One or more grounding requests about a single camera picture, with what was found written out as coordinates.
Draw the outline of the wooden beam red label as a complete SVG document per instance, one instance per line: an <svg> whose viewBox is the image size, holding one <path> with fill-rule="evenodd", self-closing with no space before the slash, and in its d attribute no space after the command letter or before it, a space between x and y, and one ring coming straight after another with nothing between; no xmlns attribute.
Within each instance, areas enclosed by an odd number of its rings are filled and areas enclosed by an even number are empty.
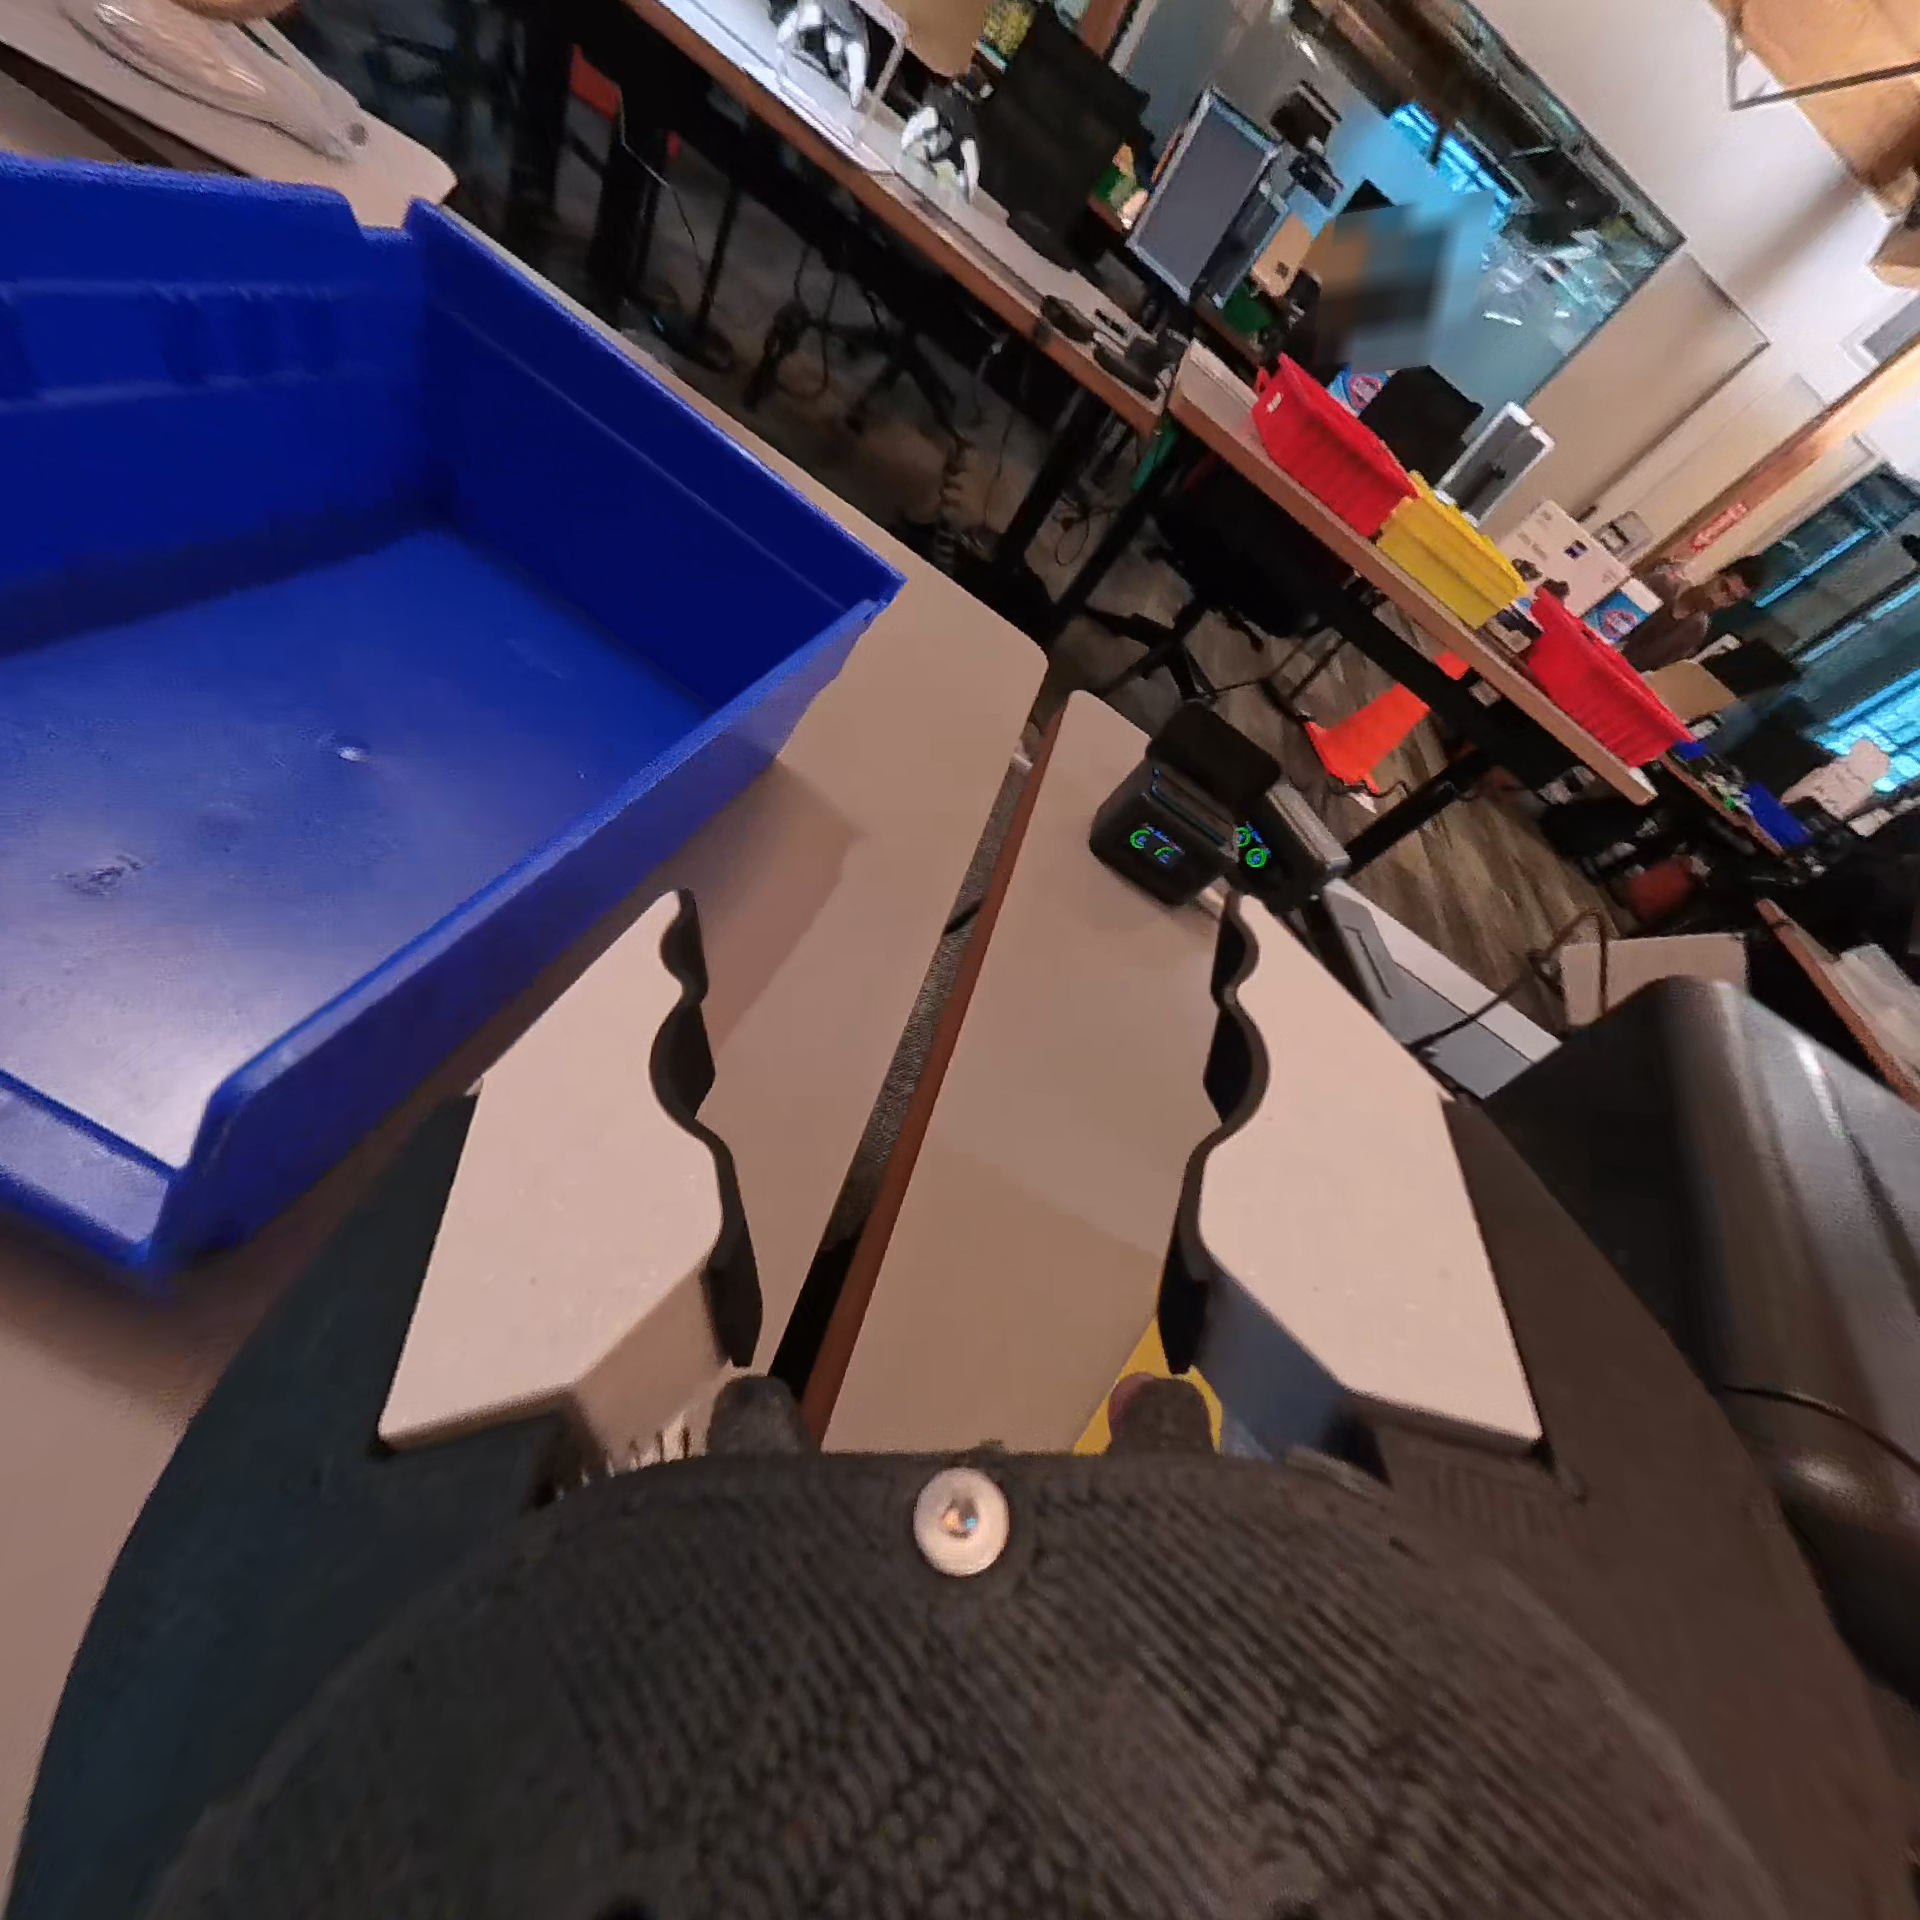
<svg viewBox="0 0 1920 1920"><path fill-rule="evenodd" d="M1695 516L1653 553L1653 564L1695 563L1752 515L1797 485L1836 446L1882 421L1896 403L1915 388L1915 383L1917 339L1911 339L1812 421L1789 433L1781 444L1768 450L1721 493L1715 493Z"/></svg>

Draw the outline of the grey monitor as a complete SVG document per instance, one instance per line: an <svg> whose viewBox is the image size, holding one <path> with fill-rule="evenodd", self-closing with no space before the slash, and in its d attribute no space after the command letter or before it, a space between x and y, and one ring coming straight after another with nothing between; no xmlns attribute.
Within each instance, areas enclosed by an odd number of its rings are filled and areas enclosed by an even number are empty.
<svg viewBox="0 0 1920 1920"><path fill-rule="evenodd" d="M1125 253L1163 295L1187 304L1201 293L1247 200L1281 157L1280 138L1216 86L1180 124L1125 230Z"/></svg>

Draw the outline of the blue plastic bin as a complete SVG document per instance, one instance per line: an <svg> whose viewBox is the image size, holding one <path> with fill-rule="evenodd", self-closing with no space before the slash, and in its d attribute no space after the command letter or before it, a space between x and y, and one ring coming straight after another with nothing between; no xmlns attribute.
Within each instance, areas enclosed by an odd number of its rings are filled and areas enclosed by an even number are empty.
<svg viewBox="0 0 1920 1920"><path fill-rule="evenodd" d="M4 157L4 1222L254 1236L901 588L433 204Z"/></svg>

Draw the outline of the black monitor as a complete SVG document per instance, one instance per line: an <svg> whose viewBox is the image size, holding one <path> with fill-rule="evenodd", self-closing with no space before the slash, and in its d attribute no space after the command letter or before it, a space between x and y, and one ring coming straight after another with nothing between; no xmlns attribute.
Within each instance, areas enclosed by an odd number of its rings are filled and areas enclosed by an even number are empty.
<svg viewBox="0 0 1920 1920"><path fill-rule="evenodd" d="M1010 229L1057 268L1098 182L1141 132L1147 92L1038 5L977 106L977 182Z"/></svg>

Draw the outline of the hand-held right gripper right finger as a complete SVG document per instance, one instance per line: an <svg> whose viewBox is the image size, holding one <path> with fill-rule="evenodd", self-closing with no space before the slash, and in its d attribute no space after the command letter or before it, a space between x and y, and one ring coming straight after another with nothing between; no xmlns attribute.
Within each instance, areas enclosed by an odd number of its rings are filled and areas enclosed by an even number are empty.
<svg viewBox="0 0 1920 1920"><path fill-rule="evenodd" d="M1386 1428L1523 1458L1543 1438L1454 1144L1454 1102L1257 900L1212 969L1214 1124L1165 1246L1167 1369L1225 1452L1357 1461Z"/></svg>

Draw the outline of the black plastic case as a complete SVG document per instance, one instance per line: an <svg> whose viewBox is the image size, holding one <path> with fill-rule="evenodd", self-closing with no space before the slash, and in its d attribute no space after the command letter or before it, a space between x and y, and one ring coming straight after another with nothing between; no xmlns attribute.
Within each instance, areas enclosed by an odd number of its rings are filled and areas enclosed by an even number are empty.
<svg viewBox="0 0 1920 1920"><path fill-rule="evenodd" d="M1719 1404L1840 1637L1914 1707L1915 1111L1689 977L1480 1109Z"/></svg>

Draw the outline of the orange traffic cone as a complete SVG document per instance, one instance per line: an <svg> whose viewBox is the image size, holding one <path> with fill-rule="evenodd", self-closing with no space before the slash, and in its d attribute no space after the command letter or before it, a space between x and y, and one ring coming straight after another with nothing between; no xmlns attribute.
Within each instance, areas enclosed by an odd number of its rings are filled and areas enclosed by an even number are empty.
<svg viewBox="0 0 1920 1920"><path fill-rule="evenodd" d="M1376 800L1382 797L1379 765L1395 756L1425 718L1427 705L1413 690L1390 685L1331 725L1305 721L1304 734L1337 788Z"/></svg>

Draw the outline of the yellow box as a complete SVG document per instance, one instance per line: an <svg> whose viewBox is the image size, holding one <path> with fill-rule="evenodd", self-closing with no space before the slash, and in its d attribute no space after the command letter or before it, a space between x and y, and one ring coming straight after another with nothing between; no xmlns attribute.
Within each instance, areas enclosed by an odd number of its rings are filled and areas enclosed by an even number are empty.
<svg viewBox="0 0 1920 1920"><path fill-rule="evenodd" d="M1466 629L1521 605L1530 586L1499 546L1421 475L1405 479L1411 494L1390 510L1373 541L1382 558Z"/></svg>

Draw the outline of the long background table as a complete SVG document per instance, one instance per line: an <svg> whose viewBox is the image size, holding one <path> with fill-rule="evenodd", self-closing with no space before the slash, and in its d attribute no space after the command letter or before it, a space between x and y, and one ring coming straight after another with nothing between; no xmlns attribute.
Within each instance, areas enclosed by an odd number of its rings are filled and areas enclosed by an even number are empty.
<svg viewBox="0 0 1920 1920"><path fill-rule="evenodd" d="M1377 544L1327 513L1264 450L1254 425L1254 390L1206 346L1189 346L1169 378L1163 417L1201 453L1218 459L1300 532L1326 551L1383 606L1399 612L1391 629L1368 606L1342 610L1335 629L1431 712L1511 775L1533 758L1548 780L1586 766L1621 800L1651 805L1655 787L1530 683L1499 643L1455 619Z"/></svg>
<svg viewBox="0 0 1920 1920"><path fill-rule="evenodd" d="M629 12L1026 343L1039 343L1047 298L1089 323L1098 344L1140 337L1091 283L1022 240L990 196L963 204L909 169L899 157L899 120L890 111L833 108L826 78L775 61L774 27L761 5L632 2Z"/></svg>

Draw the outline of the black battery charger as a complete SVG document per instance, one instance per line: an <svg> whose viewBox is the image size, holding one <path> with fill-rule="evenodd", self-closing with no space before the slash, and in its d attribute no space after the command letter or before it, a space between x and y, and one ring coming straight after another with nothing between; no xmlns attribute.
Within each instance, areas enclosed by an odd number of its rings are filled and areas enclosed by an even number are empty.
<svg viewBox="0 0 1920 1920"><path fill-rule="evenodd" d="M1094 815L1089 853L1165 907L1214 885L1283 917L1351 859L1280 762L1206 702L1183 702Z"/></svg>

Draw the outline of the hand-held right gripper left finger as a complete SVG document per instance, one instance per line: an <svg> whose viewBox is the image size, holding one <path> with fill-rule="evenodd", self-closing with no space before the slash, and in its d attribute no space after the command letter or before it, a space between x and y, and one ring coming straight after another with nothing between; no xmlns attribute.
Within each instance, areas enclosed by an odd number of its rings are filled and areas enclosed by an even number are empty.
<svg viewBox="0 0 1920 1920"><path fill-rule="evenodd" d="M479 1076L388 1449L556 1419L582 1469L694 1451L761 1329L734 1156L704 1118L706 1001L697 902L673 888Z"/></svg>

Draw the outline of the white toy robot hand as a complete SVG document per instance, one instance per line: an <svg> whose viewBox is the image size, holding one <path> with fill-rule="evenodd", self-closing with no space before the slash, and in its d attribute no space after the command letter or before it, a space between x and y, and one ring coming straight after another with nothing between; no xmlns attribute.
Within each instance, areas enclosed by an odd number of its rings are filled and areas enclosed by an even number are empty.
<svg viewBox="0 0 1920 1920"><path fill-rule="evenodd" d="M932 86L905 116L898 155L907 173L937 181L962 203L974 203L982 181L974 94L960 82Z"/></svg>
<svg viewBox="0 0 1920 1920"><path fill-rule="evenodd" d="M867 16L854 2L774 2L769 5L775 45L784 57L803 61L843 96L861 108L869 81Z"/></svg>

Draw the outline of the red plastic bin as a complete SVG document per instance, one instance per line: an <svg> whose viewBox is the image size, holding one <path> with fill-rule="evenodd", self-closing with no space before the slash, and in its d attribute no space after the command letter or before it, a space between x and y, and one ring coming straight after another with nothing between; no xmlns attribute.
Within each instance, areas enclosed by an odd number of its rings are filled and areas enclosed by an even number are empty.
<svg viewBox="0 0 1920 1920"><path fill-rule="evenodd" d="M1283 352L1257 374L1249 423L1272 464L1361 541L1418 494L1388 444Z"/></svg>
<svg viewBox="0 0 1920 1920"><path fill-rule="evenodd" d="M1567 718L1619 762L1642 768L1691 745L1691 732L1621 654L1535 588L1523 617L1537 635L1520 670Z"/></svg>

